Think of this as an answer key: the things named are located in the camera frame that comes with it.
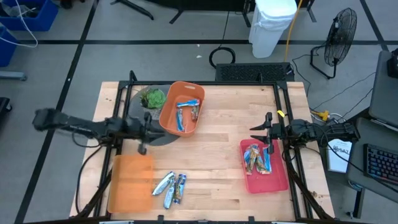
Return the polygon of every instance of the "gray floor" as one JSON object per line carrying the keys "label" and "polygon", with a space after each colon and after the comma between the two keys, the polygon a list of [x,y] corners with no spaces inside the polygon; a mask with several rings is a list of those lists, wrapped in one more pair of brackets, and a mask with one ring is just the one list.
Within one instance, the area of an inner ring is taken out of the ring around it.
{"label": "gray floor", "polygon": [[[122,4],[110,5],[101,0],[88,33],[88,40],[170,40],[170,39],[221,39],[226,12],[184,12],[174,25],[169,20],[174,9],[159,7],[144,1],[132,0],[153,13],[150,21]],[[93,0],[66,11],[60,9],[48,32],[35,32],[40,40],[79,40],[83,33]],[[398,19],[395,0],[366,1],[384,40],[398,40]],[[358,15],[355,40],[377,40],[371,24],[359,0],[317,0],[313,23],[305,11],[300,12],[292,40],[325,40],[331,20],[342,9],[351,7]],[[13,32],[19,39],[30,39],[26,32]],[[226,39],[247,39],[249,28],[242,16],[230,13]],[[287,38],[287,32],[281,39]],[[208,64],[208,55],[218,45],[85,45],[70,86],[63,111],[91,119],[103,81],[118,81],[128,78],[134,70],[139,80],[214,80],[215,70]],[[226,45],[236,52],[236,63],[281,62],[285,45],[278,45],[274,53],[265,59],[252,56],[251,45]],[[309,53],[312,45],[291,45],[289,61]],[[388,46],[389,50],[398,46]],[[14,109],[0,130],[0,223],[12,223],[21,204],[37,157],[44,141],[44,133],[34,131],[31,122],[38,108],[55,107],[65,77],[70,68],[77,45],[45,45],[36,49],[18,47],[10,66],[1,70],[23,71],[26,82],[0,81],[0,96],[9,97]],[[380,45],[354,45],[344,62],[338,67],[337,78],[327,81],[309,66],[309,58],[296,61],[299,72],[312,85],[309,90],[310,106],[324,100],[371,74],[376,69]],[[220,52],[215,62],[228,63],[230,56]],[[331,73],[323,57],[315,63]],[[296,75],[297,81],[303,81]],[[373,78],[368,78],[344,95],[319,107],[332,113],[344,114],[372,87]],[[369,105],[370,97],[364,100],[347,118]],[[83,159],[83,149],[73,145],[69,136],[56,134],[40,175],[25,222],[67,218],[75,191],[76,177]],[[342,183],[335,175],[328,175],[328,185],[336,217],[349,220],[345,212],[354,205],[355,191]],[[367,192],[363,217],[356,222],[394,223],[398,219],[398,204]]]}

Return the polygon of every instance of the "white paper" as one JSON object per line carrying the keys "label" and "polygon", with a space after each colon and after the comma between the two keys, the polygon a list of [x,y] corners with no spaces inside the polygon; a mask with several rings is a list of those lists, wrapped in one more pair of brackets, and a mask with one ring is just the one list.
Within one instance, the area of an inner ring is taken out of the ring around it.
{"label": "white paper", "polygon": [[[339,156],[347,161],[349,160],[349,153],[351,152],[351,146],[353,145],[351,142],[334,139],[329,142],[329,145]],[[345,173],[347,171],[347,162],[338,157],[329,147],[326,152],[328,155],[328,170]]]}

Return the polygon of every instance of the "yellow tag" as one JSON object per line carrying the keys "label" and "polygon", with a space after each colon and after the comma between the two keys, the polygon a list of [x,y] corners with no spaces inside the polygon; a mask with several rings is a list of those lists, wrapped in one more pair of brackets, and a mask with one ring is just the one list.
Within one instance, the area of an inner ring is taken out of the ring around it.
{"label": "yellow tag", "polygon": [[281,111],[281,110],[279,110],[279,111],[276,111],[277,113],[279,113],[279,115],[281,116],[281,117],[285,117],[285,114]]}

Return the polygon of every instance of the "pink tray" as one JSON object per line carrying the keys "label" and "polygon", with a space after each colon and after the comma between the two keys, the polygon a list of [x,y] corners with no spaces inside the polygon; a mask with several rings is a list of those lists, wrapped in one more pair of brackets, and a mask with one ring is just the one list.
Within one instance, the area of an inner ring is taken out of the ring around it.
{"label": "pink tray", "polygon": [[286,172],[280,154],[278,141],[273,140],[274,153],[271,155],[271,167],[272,174],[259,174],[256,167],[253,168],[252,175],[246,175],[246,168],[244,166],[243,154],[251,144],[258,144],[261,157],[264,159],[262,148],[267,146],[266,144],[256,139],[245,139],[241,141],[240,154],[243,165],[243,172],[246,180],[246,188],[249,193],[257,194],[264,192],[277,192],[281,190],[287,190],[288,183],[286,179]]}

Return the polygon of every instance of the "blue bin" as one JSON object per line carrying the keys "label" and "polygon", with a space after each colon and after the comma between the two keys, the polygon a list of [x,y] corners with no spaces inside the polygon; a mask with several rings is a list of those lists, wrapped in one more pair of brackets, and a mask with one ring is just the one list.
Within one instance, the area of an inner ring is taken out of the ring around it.
{"label": "blue bin", "polygon": [[[24,2],[36,2],[42,5],[39,14],[35,18],[24,17],[26,26],[31,31],[48,31],[58,14],[58,7],[51,0],[19,0],[19,5]],[[3,0],[8,6],[16,6],[15,0]],[[0,17],[0,22],[9,30],[26,30],[20,17]]]}
{"label": "blue bin", "polygon": [[[0,26],[0,37],[13,43],[18,43],[18,41],[8,33],[7,29],[3,26]],[[0,67],[8,66],[16,47],[17,45],[7,43],[0,39]]]}

